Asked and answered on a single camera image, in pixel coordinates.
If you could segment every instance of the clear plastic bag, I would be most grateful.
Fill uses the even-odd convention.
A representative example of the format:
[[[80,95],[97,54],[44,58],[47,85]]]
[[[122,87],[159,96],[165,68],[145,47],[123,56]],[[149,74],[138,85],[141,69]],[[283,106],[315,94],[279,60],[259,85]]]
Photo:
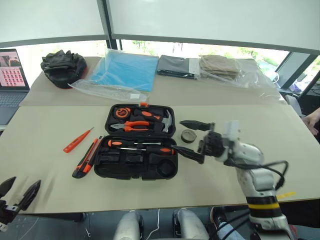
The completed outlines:
[[[107,49],[88,79],[70,86],[82,93],[129,102],[145,102],[159,58]]]
[[[219,55],[203,55],[195,77],[202,82],[212,81],[240,88],[275,88],[260,70],[254,59],[235,59]]]

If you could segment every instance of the laptop screen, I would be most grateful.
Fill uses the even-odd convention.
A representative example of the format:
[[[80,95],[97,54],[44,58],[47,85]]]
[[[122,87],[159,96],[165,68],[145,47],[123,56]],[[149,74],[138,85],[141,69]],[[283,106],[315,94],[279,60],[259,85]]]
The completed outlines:
[[[0,49],[0,89],[29,89],[16,49]]]

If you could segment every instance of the open tool case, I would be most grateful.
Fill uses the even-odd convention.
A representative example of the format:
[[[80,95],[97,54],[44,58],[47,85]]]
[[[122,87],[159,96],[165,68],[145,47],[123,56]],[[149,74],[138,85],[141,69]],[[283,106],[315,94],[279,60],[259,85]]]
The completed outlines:
[[[124,126],[128,121],[134,125]],[[176,131],[172,108],[146,103],[116,104],[111,107],[104,127],[109,135],[102,139],[94,164],[100,177],[156,180],[177,174],[178,153],[171,148],[176,145],[171,138]]]

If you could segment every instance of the laptop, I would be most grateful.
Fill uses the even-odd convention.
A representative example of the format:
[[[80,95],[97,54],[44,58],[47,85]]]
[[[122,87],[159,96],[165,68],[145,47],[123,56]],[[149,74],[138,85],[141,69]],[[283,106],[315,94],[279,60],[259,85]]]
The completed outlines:
[[[7,125],[30,88],[16,49],[0,49],[0,125]]]

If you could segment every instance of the white cable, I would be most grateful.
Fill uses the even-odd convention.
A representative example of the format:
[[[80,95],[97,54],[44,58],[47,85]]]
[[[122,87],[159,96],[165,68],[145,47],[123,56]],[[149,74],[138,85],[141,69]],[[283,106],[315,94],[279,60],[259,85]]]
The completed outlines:
[[[38,220],[39,220],[39,217],[37,217],[37,218],[36,218],[36,220],[35,220],[34,224],[29,228],[29,230],[28,230],[28,231],[26,231],[26,232],[25,232],[25,234],[23,234],[23,236],[22,236],[22,237],[20,237],[20,238],[19,238],[19,240],[23,239],[23,238],[24,238],[24,236],[25,236],[25,235],[27,235],[27,233],[28,233],[28,232],[29,232],[29,231],[30,231],[30,230],[31,230],[31,229],[36,225],[36,223],[38,222]]]
[[[151,237],[151,234],[153,234],[154,232],[159,230],[159,216],[160,216],[160,208],[158,209],[158,223],[157,223],[157,228],[155,230],[152,230],[149,234],[149,236],[145,239],[145,240],[149,240],[149,238]]]

